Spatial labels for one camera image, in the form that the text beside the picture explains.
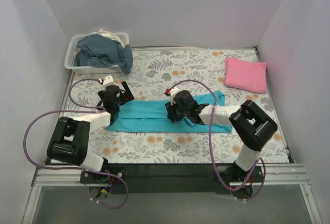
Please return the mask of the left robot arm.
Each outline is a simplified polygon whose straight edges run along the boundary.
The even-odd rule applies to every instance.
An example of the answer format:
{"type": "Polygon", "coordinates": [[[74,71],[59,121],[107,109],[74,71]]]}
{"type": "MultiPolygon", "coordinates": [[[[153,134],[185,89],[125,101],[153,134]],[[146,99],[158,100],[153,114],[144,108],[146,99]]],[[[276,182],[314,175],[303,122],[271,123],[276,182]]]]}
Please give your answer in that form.
{"type": "Polygon", "coordinates": [[[113,125],[119,116],[120,107],[134,100],[127,82],[123,81],[122,86],[123,89],[110,84],[98,92],[101,99],[99,107],[104,107],[104,112],[59,118],[47,147],[47,157],[92,170],[92,176],[97,182],[106,182],[110,176],[109,169],[104,166],[107,162],[88,150],[89,136],[113,125]]]}

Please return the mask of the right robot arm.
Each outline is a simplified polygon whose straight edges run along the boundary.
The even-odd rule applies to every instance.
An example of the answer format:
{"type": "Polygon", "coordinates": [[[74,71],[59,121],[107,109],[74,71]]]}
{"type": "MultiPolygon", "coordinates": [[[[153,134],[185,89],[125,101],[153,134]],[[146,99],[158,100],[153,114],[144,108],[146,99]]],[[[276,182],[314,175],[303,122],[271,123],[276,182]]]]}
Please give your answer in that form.
{"type": "Polygon", "coordinates": [[[252,175],[255,162],[266,143],[276,133],[278,126],[255,102],[245,101],[236,106],[199,104],[187,90],[174,87],[164,93],[170,97],[166,103],[167,116],[172,122],[183,118],[197,125],[229,125],[243,142],[241,151],[219,176],[227,182],[245,181],[252,175]]]}

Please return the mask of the teal t shirt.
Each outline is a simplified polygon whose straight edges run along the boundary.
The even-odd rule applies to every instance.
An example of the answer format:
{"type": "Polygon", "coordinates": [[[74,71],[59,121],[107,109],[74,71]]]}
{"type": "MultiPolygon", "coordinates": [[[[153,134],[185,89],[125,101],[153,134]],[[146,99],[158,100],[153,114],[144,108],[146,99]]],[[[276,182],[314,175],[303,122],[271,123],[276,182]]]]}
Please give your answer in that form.
{"type": "Polygon", "coordinates": [[[208,125],[194,124],[184,118],[171,122],[161,101],[130,101],[120,107],[116,121],[108,127],[112,132],[125,133],[208,133],[208,125]]]}

